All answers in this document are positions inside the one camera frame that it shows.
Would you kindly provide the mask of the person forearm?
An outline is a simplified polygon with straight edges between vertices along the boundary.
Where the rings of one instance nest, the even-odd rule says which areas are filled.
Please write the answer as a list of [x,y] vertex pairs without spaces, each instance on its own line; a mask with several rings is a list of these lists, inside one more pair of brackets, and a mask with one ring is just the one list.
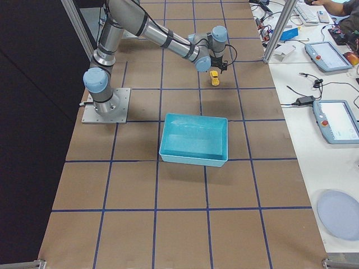
[[326,11],[333,16],[344,17],[351,14],[351,11],[346,11],[344,9],[343,3],[333,2],[331,0],[318,0],[313,1],[312,4],[316,6],[324,6]]

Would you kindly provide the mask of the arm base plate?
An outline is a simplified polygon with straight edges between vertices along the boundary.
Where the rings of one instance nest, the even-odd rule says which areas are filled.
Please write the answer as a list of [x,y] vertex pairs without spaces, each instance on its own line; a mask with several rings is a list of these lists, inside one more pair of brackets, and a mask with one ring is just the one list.
[[88,94],[82,116],[83,124],[126,124],[130,102],[130,88],[112,88],[113,96],[106,103],[96,103]]

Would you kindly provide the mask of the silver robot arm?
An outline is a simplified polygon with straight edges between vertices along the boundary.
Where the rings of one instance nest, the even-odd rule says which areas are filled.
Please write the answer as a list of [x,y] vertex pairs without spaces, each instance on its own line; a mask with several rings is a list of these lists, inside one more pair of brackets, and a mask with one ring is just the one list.
[[92,97],[92,107],[101,116],[114,116],[120,110],[122,98],[110,86],[115,53],[124,31],[142,36],[163,49],[192,62],[197,71],[212,67],[227,70],[223,60],[228,31],[216,26],[211,32],[191,34],[183,38],[172,30],[157,24],[138,1],[106,1],[105,21],[97,48],[93,51],[89,69],[83,75],[85,88]]

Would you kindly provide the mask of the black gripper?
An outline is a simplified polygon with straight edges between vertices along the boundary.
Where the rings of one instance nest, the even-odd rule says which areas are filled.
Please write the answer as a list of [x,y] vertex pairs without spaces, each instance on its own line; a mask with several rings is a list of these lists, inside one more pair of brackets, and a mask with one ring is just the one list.
[[222,73],[223,71],[226,71],[228,68],[228,61],[227,60],[223,60],[223,57],[213,57],[210,56],[211,59],[211,66],[212,67],[216,67],[218,69],[220,69],[220,72]]

